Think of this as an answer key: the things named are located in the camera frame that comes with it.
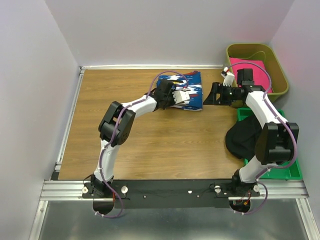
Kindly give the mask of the blue white red patterned pants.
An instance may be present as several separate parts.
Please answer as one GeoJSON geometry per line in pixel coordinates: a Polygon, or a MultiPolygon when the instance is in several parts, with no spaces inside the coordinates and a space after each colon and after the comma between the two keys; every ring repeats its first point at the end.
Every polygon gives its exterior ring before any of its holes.
{"type": "Polygon", "coordinates": [[[201,111],[203,109],[203,88],[202,78],[199,71],[185,73],[184,77],[180,74],[175,75],[160,75],[157,79],[156,86],[158,87],[162,80],[173,82],[174,91],[182,91],[188,93],[189,99],[172,105],[173,108],[201,111]]]}

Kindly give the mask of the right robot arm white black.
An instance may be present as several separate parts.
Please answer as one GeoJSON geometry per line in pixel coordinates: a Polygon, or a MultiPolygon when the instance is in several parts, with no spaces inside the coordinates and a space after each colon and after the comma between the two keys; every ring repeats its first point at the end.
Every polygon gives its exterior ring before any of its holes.
{"type": "Polygon", "coordinates": [[[237,75],[225,67],[221,76],[223,82],[213,82],[204,105],[231,106],[242,101],[247,105],[260,126],[261,133],[254,148],[254,156],[244,167],[232,176],[230,191],[241,196],[251,190],[258,180],[271,169],[283,169],[283,163],[291,166],[297,158],[299,126],[281,116],[268,98],[268,91],[256,85],[253,70],[243,68],[237,75]]]}

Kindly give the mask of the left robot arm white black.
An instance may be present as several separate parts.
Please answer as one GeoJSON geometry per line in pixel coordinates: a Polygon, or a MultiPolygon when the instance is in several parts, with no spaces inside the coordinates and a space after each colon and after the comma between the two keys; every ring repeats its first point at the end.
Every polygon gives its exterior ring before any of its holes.
{"type": "Polygon", "coordinates": [[[100,153],[97,167],[89,175],[89,183],[84,183],[83,195],[98,195],[101,198],[109,194],[119,194],[111,186],[114,167],[120,146],[128,139],[134,120],[158,109],[166,109],[177,103],[177,87],[170,80],[161,80],[154,89],[142,97],[120,103],[113,101],[104,114],[99,126],[100,153]]]}

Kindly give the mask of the black garment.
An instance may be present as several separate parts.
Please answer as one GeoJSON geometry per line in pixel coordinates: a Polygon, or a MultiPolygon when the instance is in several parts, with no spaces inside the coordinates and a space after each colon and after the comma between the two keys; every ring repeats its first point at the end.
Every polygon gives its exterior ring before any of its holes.
{"type": "Polygon", "coordinates": [[[225,135],[227,150],[238,159],[250,161],[255,155],[255,146],[261,131],[262,127],[254,115],[237,121],[225,135]]]}

